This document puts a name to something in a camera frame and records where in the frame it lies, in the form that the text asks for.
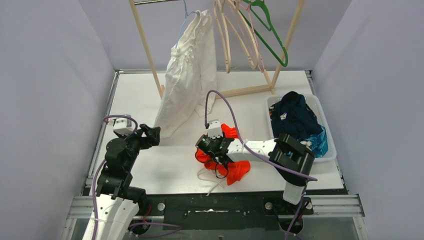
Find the orange shorts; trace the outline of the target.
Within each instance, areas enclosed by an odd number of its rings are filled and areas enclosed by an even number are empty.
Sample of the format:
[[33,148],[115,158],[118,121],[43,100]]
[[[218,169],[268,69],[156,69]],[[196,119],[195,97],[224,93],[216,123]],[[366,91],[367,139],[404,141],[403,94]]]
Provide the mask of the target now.
[[224,188],[225,186],[239,182],[251,169],[251,164],[247,160],[230,162],[225,167],[222,164],[212,161],[211,157],[200,149],[196,150],[194,157],[204,166],[203,169],[197,172],[197,178],[201,181],[215,183],[207,192],[207,197],[218,186]]

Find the wooden hanger of navy shorts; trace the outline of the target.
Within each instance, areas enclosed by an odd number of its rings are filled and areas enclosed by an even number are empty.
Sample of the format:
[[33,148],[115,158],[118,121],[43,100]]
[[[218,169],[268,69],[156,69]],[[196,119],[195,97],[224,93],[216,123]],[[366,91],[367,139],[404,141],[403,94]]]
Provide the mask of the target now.
[[238,40],[242,51],[245,54],[248,65],[255,70],[259,65],[259,51],[254,37],[254,30],[240,12],[239,0],[217,0],[215,6],[219,11],[218,18],[221,19],[221,38],[223,40],[223,50],[225,59],[225,70],[227,73],[231,71],[231,30]]

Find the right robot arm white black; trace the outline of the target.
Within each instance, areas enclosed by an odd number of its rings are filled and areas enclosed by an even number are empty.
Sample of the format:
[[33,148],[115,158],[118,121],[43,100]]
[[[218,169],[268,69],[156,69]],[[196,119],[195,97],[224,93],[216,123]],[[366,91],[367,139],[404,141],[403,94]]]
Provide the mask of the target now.
[[203,134],[195,144],[195,158],[218,179],[231,185],[240,181],[251,169],[251,162],[265,162],[275,167],[285,180],[282,209],[295,213],[301,207],[315,154],[289,134],[263,141],[242,141],[237,137],[209,137]]

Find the navy blue shorts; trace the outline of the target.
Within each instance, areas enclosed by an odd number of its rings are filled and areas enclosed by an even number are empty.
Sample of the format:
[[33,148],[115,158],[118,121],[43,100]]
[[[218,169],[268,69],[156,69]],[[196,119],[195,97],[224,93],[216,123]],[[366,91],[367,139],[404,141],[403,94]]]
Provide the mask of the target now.
[[288,134],[302,140],[323,132],[323,127],[306,103],[305,96],[295,91],[288,92],[280,101],[272,104],[268,112],[272,135],[275,138]]

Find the clear plastic basket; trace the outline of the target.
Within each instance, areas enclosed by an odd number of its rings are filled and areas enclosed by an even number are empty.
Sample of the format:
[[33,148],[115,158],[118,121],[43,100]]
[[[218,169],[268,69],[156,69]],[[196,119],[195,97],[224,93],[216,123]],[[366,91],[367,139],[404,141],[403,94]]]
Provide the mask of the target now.
[[289,134],[315,154],[317,162],[332,161],[337,152],[319,99],[290,91],[265,100],[265,116],[271,137]]

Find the white shorts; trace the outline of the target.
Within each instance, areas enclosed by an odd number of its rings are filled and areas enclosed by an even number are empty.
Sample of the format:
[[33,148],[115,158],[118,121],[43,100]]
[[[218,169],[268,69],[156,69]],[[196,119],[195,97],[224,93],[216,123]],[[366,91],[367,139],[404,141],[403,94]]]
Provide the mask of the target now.
[[154,126],[161,138],[170,138],[193,113],[211,112],[217,89],[214,19],[209,10],[195,12],[177,43],[171,48],[165,71],[164,94]]

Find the green hanger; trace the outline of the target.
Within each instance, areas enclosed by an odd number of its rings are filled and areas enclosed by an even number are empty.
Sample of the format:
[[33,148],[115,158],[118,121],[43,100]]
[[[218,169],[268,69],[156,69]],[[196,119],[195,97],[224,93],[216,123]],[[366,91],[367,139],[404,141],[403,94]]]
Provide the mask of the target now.
[[[283,45],[283,42],[278,34],[278,32],[276,31],[275,27],[273,26],[272,23],[272,19],[271,19],[271,14],[270,11],[268,9],[268,6],[266,5],[264,0],[242,0],[242,3],[246,3],[248,6],[246,11],[249,11],[250,13],[252,13],[257,20],[259,20],[259,22],[265,27],[265,29],[268,32],[272,32],[272,34],[274,35],[275,39],[277,40],[279,46],[282,49],[282,53],[283,53],[283,57],[280,57],[275,51],[274,49],[266,42],[266,40],[261,36],[261,34],[255,29],[255,27],[253,26],[253,24],[251,23],[251,20],[249,20],[241,11],[239,11],[242,15],[242,17],[244,18],[244,20],[246,21],[247,25],[250,28],[253,28],[253,32],[255,33],[255,35],[260,39],[260,41],[265,45],[265,47],[269,50],[269,52],[274,56],[274,58],[277,60],[277,62],[282,66],[282,67],[287,67],[288,63],[289,63],[289,57],[288,57],[288,52],[286,47]],[[254,9],[252,9],[252,7],[258,7],[263,11],[263,14],[265,16],[265,20],[263,20],[256,12]]]

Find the lilac hanger of white shorts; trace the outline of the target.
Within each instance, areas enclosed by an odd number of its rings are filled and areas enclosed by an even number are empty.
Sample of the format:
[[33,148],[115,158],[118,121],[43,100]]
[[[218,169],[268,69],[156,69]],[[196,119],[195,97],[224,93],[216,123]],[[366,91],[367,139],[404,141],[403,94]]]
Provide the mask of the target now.
[[188,17],[193,15],[193,16],[198,16],[200,13],[196,10],[196,11],[188,11],[188,6],[187,6],[187,1],[183,0],[183,4],[184,4],[184,20],[180,26],[179,32],[178,32],[178,37],[177,37],[177,41],[175,43],[175,48],[178,48],[178,45],[180,43],[180,39],[184,34],[184,27],[188,21]]

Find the wooden hanger of orange shorts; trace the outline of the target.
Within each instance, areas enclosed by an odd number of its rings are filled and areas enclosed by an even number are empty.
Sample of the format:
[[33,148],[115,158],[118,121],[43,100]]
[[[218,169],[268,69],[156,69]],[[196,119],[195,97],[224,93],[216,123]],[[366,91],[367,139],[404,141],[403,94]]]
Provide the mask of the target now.
[[223,1],[215,0],[213,3],[213,12],[214,18],[217,24],[219,36],[223,46],[224,52],[224,64],[225,72],[227,74],[231,71],[231,51],[230,51],[230,40],[228,36],[228,27],[225,19],[225,14],[223,12]]

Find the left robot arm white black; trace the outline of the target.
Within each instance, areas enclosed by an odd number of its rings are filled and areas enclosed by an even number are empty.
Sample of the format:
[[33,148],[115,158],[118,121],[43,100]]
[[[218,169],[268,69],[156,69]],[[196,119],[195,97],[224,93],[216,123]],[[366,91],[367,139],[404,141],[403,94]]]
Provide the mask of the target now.
[[149,210],[146,190],[130,186],[131,170],[141,150],[159,145],[160,131],[159,126],[141,124],[134,133],[118,134],[107,143],[83,239],[121,240],[133,218]]

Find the blue patterned shorts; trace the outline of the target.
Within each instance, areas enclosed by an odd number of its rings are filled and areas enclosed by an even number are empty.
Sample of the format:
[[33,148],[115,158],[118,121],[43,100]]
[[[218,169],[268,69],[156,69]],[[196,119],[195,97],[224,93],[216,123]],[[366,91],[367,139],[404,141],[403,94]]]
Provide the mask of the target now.
[[322,158],[328,152],[328,137],[326,128],[321,127],[320,133],[315,133],[307,138],[300,138],[298,141],[307,146],[315,155],[316,158]]

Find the pink hanger of blue shorts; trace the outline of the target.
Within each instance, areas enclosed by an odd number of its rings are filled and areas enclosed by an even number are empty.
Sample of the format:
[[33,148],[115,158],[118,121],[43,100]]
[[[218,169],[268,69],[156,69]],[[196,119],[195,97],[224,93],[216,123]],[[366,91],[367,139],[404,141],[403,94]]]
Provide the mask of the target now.
[[248,26],[245,19],[242,17],[242,14],[239,12],[241,11],[248,20],[252,20],[251,12],[249,10],[247,11],[247,7],[250,7],[250,5],[242,5],[241,0],[232,0],[231,4],[233,5],[233,15],[236,18],[236,22],[241,30],[243,38],[237,31],[235,31],[235,33],[239,38],[239,42],[246,54],[250,67],[252,70],[259,70],[261,73],[264,73],[266,69],[260,54],[257,36],[253,31],[253,27],[250,28]]

